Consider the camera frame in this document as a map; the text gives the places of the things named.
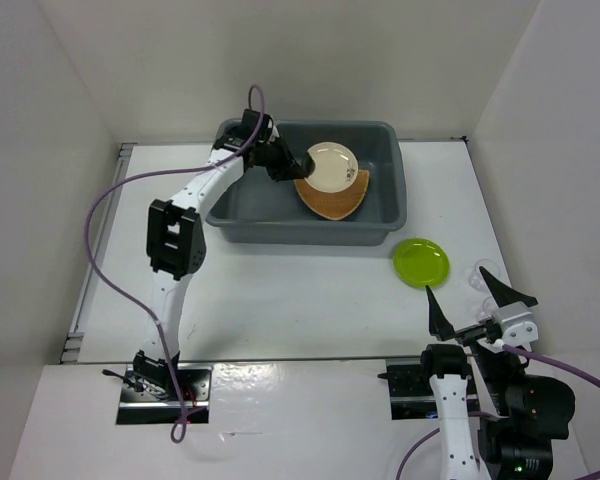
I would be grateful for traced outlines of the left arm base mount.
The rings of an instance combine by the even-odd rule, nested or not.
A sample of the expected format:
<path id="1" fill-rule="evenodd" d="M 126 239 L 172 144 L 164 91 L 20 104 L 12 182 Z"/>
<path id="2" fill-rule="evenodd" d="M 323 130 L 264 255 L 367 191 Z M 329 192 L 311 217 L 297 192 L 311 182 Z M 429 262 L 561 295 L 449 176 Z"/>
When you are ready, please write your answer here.
<path id="1" fill-rule="evenodd" d="M 103 369 L 104 376 L 121 381 L 118 403 L 117 425 L 171 424 L 180 417 L 180 402 L 175 393 L 154 388 L 146 381 L 136 378 L 132 368 L 123 374 Z M 182 397 L 188 413 L 188 424 L 207 424 L 209 420 L 210 367 L 193 368 L 184 366 L 177 371 L 182 388 Z"/>

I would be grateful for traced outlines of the cream ceramic plate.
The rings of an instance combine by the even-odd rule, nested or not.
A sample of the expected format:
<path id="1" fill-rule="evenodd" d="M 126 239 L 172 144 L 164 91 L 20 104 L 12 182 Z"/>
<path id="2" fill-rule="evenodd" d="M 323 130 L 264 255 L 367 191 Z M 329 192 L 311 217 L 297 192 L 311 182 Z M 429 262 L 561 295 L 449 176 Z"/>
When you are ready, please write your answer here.
<path id="1" fill-rule="evenodd" d="M 358 176 L 358 161 L 354 153 L 335 142 L 321 142 L 307 151 L 314 162 L 313 172 L 306 182 L 323 193 L 338 193 L 349 188 Z"/>

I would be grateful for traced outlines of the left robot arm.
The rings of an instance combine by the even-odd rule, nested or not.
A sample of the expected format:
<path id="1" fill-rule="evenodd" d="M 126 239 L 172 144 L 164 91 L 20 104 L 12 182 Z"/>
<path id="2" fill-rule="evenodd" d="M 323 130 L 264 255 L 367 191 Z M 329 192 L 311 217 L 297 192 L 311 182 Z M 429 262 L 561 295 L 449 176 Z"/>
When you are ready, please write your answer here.
<path id="1" fill-rule="evenodd" d="M 206 217 L 253 167 L 263 168 L 273 181 L 289 181 L 309 176 L 314 163 L 293 156 L 270 115 L 246 109 L 240 122 L 212 145 L 201 170 L 169 199 L 156 199 L 149 206 L 146 253 L 153 278 L 149 309 L 157 332 L 134 356 L 133 375 L 137 387 L 156 399 L 174 398 L 181 390 L 179 326 L 189 283 L 206 256 Z"/>

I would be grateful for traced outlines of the orange woven triangular basket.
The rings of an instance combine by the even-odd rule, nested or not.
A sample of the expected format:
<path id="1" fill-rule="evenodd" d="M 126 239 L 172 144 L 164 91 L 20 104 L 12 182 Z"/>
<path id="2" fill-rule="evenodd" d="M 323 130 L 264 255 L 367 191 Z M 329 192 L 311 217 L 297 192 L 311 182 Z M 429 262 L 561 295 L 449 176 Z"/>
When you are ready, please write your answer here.
<path id="1" fill-rule="evenodd" d="M 305 180 L 294 186 L 302 202 L 315 214 L 330 221 L 340 221 L 353 214 L 363 203 L 370 183 L 370 171 L 360 170 L 353 183 L 336 193 L 320 192 Z"/>

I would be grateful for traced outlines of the green plastic plate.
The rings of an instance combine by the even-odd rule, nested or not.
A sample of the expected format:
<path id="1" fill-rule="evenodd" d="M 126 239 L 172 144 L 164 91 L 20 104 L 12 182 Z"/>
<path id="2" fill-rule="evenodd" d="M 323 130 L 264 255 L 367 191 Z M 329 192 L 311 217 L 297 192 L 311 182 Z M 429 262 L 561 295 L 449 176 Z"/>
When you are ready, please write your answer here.
<path id="1" fill-rule="evenodd" d="M 425 238 L 400 242 L 392 252 L 392 265 L 401 281 L 417 289 L 443 285 L 451 271 L 446 252 L 437 243 Z"/>

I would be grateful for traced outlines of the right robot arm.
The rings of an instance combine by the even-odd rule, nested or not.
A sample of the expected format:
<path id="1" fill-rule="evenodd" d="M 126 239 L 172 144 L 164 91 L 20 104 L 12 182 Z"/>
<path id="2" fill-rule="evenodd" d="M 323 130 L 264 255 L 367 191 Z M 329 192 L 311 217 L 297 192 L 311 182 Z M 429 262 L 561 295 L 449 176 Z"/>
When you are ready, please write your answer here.
<path id="1" fill-rule="evenodd" d="M 433 292 L 426 293 L 429 332 L 418 381 L 433 393 L 443 479 L 546 479 L 552 443 L 569 436 L 575 395 L 553 377 L 530 375 L 524 359 L 539 338 L 536 298 L 479 270 L 496 307 L 457 330 Z"/>

